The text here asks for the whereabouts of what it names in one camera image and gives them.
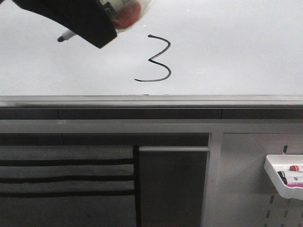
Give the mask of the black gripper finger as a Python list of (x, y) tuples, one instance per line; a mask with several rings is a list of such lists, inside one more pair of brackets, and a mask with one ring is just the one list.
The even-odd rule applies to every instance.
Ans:
[(65, 26), (99, 49), (117, 37), (113, 22), (99, 0), (15, 0), (14, 3)]

